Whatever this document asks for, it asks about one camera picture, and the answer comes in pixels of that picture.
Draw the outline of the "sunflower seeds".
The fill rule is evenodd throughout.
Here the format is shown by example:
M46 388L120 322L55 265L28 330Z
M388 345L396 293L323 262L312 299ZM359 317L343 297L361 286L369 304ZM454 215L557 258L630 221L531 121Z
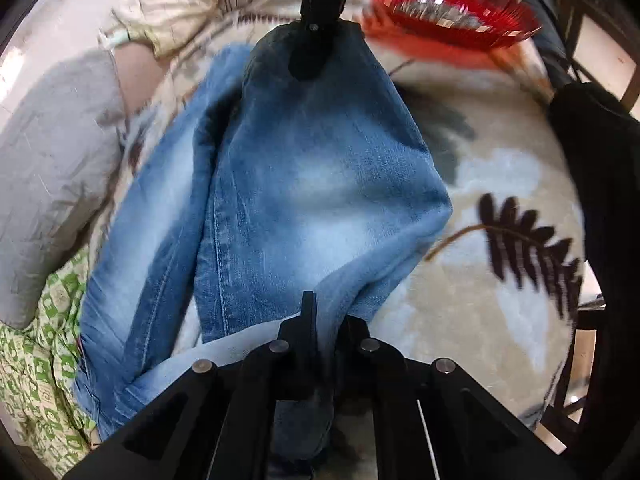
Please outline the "sunflower seeds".
M463 28L486 32L489 26L478 16L459 3L446 0L404 0L394 3L395 13L407 15L409 18L426 21L443 28Z

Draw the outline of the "green patterned cloth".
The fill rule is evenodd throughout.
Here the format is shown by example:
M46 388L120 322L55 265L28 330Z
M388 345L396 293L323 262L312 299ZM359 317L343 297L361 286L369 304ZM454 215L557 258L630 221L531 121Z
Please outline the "green patterned cloth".
M99 441L96 423L73 393L88 275L83 247L47 277L24 330L1 327L1 401L18 436L59 479Z

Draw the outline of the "red glass bowl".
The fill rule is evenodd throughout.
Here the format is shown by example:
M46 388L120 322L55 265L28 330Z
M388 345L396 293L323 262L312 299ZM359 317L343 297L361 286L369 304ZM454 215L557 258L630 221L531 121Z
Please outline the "red glass bowl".
M518 0L369 0L360 24L368 38L419 58L486 54L541 30Z

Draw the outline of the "blue denim jeans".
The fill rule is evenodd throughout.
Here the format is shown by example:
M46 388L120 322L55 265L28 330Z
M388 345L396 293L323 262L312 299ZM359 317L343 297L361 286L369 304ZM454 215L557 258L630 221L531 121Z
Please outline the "blue denim jeans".
M218 53L131 183L90 275L77 399L111 437L192 364L243 359L303 293L332 352L439 237L450 199L408 108L352 22L317 78L296 24Z

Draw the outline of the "pink pillow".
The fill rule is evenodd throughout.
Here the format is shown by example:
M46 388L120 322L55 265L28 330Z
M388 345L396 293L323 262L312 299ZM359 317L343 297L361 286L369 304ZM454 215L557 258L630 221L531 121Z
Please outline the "pink pillow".
M120 90L128 116L136 114L152 99L169 70L169 58L156 58L146 44L128 42L114 50Z

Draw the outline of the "leaf patterned cream blanket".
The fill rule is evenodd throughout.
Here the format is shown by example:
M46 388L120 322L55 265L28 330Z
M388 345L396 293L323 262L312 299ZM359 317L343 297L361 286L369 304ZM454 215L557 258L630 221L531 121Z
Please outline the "leaf patterned cream blanket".
M262 0L182 51L129 141L93 269L131 183L214 57L294 24L297 3ZM363 39L418 126L451 204L439 237L365 320L409 358L458 361L534 426L566 359L582 281L582 213L559 144L536 103L498 70L464 70Z

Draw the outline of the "grey quilted pillow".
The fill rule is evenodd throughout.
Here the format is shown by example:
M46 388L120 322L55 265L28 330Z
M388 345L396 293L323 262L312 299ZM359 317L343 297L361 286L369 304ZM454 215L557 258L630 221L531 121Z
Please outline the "grey quilted pillow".
M122 159L125 105L110 52L56 64L1 133L1 321L21 330L47 277L104 203Z

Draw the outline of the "dark wooden stool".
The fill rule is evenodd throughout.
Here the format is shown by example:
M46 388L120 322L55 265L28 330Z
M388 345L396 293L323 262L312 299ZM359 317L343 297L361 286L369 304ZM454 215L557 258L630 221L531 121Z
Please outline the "dark wooden stool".
M582 76L639 117L639 25L617 0L558 0L561 37Z

